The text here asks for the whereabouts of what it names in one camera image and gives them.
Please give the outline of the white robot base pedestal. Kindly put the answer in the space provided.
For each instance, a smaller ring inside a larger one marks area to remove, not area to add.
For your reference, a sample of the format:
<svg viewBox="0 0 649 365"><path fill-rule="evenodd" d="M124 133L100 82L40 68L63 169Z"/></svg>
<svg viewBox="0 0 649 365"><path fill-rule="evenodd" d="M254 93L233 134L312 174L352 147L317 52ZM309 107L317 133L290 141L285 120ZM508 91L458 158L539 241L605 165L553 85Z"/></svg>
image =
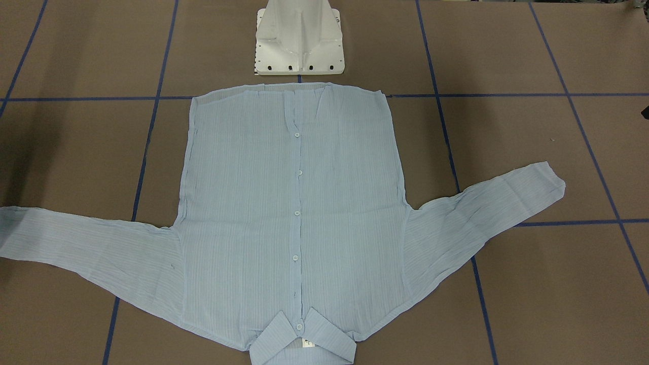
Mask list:
<svg viewBox="0 0 649 365"><path fill-rule="evenodd" d="M258 76L343 74L341 15L329 1L269 1L257 11Z"/></svg>

